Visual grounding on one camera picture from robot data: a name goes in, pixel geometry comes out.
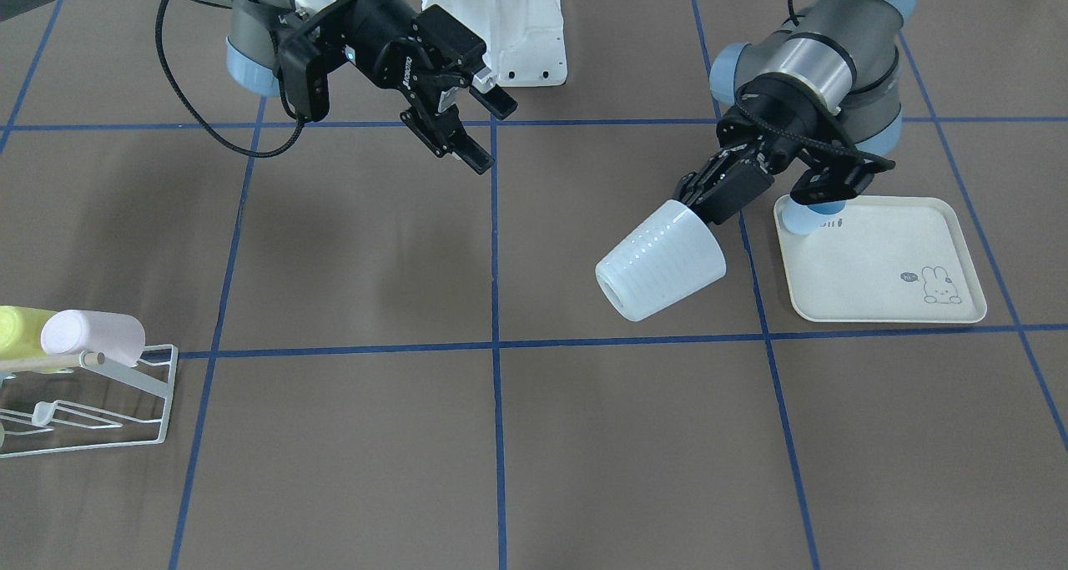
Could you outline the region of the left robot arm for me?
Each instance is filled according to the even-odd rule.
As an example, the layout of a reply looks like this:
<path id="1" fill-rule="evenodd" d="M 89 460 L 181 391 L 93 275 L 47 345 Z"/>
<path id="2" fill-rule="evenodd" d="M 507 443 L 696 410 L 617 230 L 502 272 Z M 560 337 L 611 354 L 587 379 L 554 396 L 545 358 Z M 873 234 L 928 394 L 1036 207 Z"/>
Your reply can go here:
<path id="1" fill-rule="evenodd" d="M 904 128 L 895 38 L 918 0 L 816 0 L 789 6 L 759 43 L 733 43 L 713 60 L 709 88 L 724 108 L 718 151 L 673 197 L 707 224 L 723 224 L 790 164 L 805 172 L 794 212 L 843 211 L 895 164 Z"/>

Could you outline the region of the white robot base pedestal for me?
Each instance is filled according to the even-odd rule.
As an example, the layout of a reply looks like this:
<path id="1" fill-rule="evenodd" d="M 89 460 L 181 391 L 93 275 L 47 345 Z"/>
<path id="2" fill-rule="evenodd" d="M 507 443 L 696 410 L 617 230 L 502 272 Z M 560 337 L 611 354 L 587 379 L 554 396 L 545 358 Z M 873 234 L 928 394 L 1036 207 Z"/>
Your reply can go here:
<path id="1" fill-rule="evenodd" d="M 422 0 L 444 7 L 486 43 L 473 86 L 556 88 L 568 77 L 562 0 Z"/>

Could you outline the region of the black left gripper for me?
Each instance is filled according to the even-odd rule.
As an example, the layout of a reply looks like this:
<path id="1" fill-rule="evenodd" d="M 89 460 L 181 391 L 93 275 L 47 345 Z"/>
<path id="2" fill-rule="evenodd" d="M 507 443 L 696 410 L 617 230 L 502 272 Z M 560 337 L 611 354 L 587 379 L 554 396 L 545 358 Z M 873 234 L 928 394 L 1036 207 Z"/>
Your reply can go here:
<path id="1" fill-rule="evenodd" d="M 758 76 L 718 121 L 718 151 L 676 185 L 673 200 L 701 220 L 728 220 L 770 189 L 802 151 L 843 144 L 838 118 L 789 76 Z"/>

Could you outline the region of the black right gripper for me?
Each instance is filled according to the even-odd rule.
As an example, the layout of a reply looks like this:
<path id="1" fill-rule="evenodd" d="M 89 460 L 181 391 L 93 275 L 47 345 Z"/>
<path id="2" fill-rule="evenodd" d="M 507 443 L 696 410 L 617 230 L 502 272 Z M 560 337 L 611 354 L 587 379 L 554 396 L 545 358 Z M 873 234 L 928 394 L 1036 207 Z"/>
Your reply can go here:
<path id="1" fill-rule="evenodd" d="M 375 88 L 392 88 L 407 108 L 400 121 L 438 157 L 454 154 L 477 174 L 496 159 L 466 132 L 453 95 L 470 95 L 496 120 L 511 117 L 518 102 L 504 88 L 484 93 L 473 77 L 485 67 L 486 43 L 444 7 L 417 12 L 406 0 L 347 0 L 342 11 L 345 43 L 355 67 Z"/>

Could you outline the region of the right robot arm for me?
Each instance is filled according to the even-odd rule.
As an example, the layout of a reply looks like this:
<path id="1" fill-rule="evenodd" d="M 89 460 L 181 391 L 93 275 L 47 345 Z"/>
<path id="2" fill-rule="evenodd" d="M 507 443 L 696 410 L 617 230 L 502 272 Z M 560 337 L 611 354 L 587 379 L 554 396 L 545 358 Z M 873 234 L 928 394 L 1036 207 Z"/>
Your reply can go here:
<path id="1" fill-rule="evenodd" d="M 3 0 L 3 20 L 61 0 Z M 280 102 L 289 139 L 272 151 L 227 140 L 199 113 L 179 86 L 164 52 L 164 22 L 173 3 L 205 11 L 221 26 L 226 72 L 234 83 Z M 493 118 L 517 102 L 496 86 L 483 56 L 485 41 L 444 7 L 412 7 L 408 0 L 157 0 L 153 41 L 164 79 L 184 110 L 229 151 L 274 157 L 289 151 L 305 126 L 328 116 L 329 76 L 357 68 L 374 88 L 404 99 L 400 122 L 437 157 L 455 157 L 477 174 L 494 158 L 466 130 L 455 101 L 469 91 Z"/>

